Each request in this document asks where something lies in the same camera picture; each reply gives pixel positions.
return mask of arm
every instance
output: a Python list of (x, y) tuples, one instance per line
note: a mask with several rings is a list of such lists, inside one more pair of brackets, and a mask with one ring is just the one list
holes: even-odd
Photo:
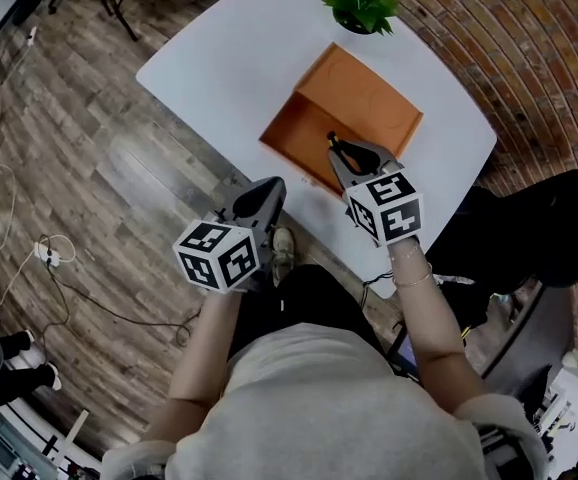
[(196, 328), (173, 372), (167, 401), (143, 441), (177, 443), (198, 431), (224, 386), (241, 297), (238, 292), (207, 295)]
[(405, 239), (391, 244), (389, 255), (420, 380), (436, 403), (453, 413), (485, 394), (484, 383), (467, 361), (449, 304), (433, 276), (426, 277), (431, 269), (418, 243)]

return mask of sneaker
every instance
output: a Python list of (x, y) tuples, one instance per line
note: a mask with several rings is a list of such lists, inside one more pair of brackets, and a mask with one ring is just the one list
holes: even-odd
[(280, 281), (293, 270), (296, 242), (288, 228), (276, 228), (273, 232), (273, 284), (278, 286)]
[(56, 365), (53, 363), (47, 363), (47, 366), (53, 370), (53, 384), (51, 385), (51, 389), (60, 391), (62, 389), (62, 381), (60, 380), (58, 368), (56, 368)]

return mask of white cable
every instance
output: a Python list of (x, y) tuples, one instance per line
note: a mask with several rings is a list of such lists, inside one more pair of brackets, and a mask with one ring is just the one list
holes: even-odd
[[(7, 84), (7, 82), (11, 78), (11, 76), (16, 72), (16, 70), (18, 69), (20, 64), (22, 64), (22, 61), (25, 60), (25, 58), (27, 57), (27, 55), (31, 51), (31, 47), (33, 46), (33, 42), (27, 43), (27, 44), (29, 44), (29, 46), (27, 47), (27, 50), (22, 55), (22, 57), (20, 57), (20, 59), (15, 63), (13, 68), (11, 68), (11, 70), (7, 74), (7, 77), (5, 78), (5, 80), (2, 82), (2, 85), (0, 86), (0, 118), (2, 117), (2, 93), (4, 92), (5, 85)], [(11, 192), (12, 192), (12, 194), (11, 194), (11, 211), (9, 212), (9, 223), (7, 224), (5, 236), (2, 239), (2, 243), (0, 244), (0, 251), (2, 251), (5, 247), (5, 245), (7, 244), (7, 239), (9, 238), (9, 232), (11, 231), (11, 224), (13, 223), (13, 211), (14, 211), (14, 208), (16, 206), (16, 175), (14, 174), (13, 169), (11, 167), (9, 167), (8, 165), (5, 165), (1, 162), (0, 162), (0, 168), (1, 169), (7, 169), (11, 173)]]
[[(61, 263), (71, 263), (72, 261), (74, 261), (76, 259), (76, 248), (74, 247), (73, 242), (71, 240), (69, 240), (69, 238), (67, 238), (65, 235), (46, 236), (46, 237), (41, 238), (39, 240), (39, 243), (48, 242), (50, 240), (53, 240), (54, 238), (62, 238), (64, 240), (66, 240), (69, 243), (69, 245), (71, 245), (71, 249), (73, 250), (73, 255), (71, 258), (69, 258), (68, 260), (60, 260), (60, 262)], [(9, 284), (7, 285), (7, 288), (5, 288), (5, 291), (2, 294), (2, 298), (0, 299), (0, 306), (2, 306), (2, 303), (5, 301), (5, 297), (9, 293), (9, 290), (11, 289), (11, 287), (13, 286), (13, 282), (20, 275), (20, 272), (22, 272), (22, 268), (27, 264), (29, 259), (33, 256), (35, 249), (36, 249), (36, 247), (34, 244), (34, 247), (33, 247), (33, 249), (31, 249), (31, 252), (29, 254), (27, 254), (27, 257), (20, 264), (20, 267), (18, 267), (18, 272), (16, 272), (16, 274), (11, 278), (11, 281), (9, 281)]]

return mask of white table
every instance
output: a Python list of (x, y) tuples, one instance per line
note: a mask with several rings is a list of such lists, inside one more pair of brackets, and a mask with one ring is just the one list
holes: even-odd
[[(424, 117), (400, 158), (424, 193), (428, 249), (473, 184), (496, 142), (487, 120), (436, 55), (399, 19), (393, 36), (359, 36), (319, 0), (221, 0), (169, 41), (138, 81), (252, 180), (281, 176), (284, 209), (363, 281), (390, 270), (344, 215), (341, 200), (314, 186), (259, 142), (304, 72), (335, 42), (408, 98)], [(381, 297), (389, 280), (372, 285)]]

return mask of brick wall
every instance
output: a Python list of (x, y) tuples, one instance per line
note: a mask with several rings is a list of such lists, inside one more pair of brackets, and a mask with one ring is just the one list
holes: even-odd
[(485, 187), (509, 194), (578, 167), (578, 0), (400, 2), (498, 134)]

